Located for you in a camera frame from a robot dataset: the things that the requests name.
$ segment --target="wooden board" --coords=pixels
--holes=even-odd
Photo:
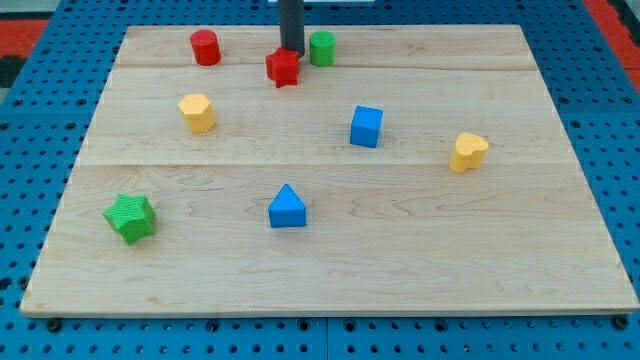
[[[517,26],[332,27],[336,64],[275,89],[274,27],[127,32],[22,301],[34,317],[624,313],[638,300]],[[314,30],[307,29],[307,34]],[[218,122],[178,111],[205,93]],[[348,144],[384,109],[378,149]],[[447,167],[456,136],[491,144]],[[271,229],[283,183],[308,226]],[[157,234],[127,247],[102,211],[147,194]]]

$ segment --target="blue pegboard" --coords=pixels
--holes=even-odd
[[[377,0],[309,24],[520,24],[640,284],[640,99],[584,6]],[[640,319],[31,320],[17,310],[128,25],[276,24],[266,0],[64,0],[0,107],[0,357],[640,358]]]

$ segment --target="blue block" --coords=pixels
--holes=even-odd
[[[378,145],[382,114],[382,110],[357,106],[351,121],[349,142],[353,145],[375,148]]]
[[[307,225],[307,208],[289,184],[284,184],[269,205],[272,228],[302,227]]]

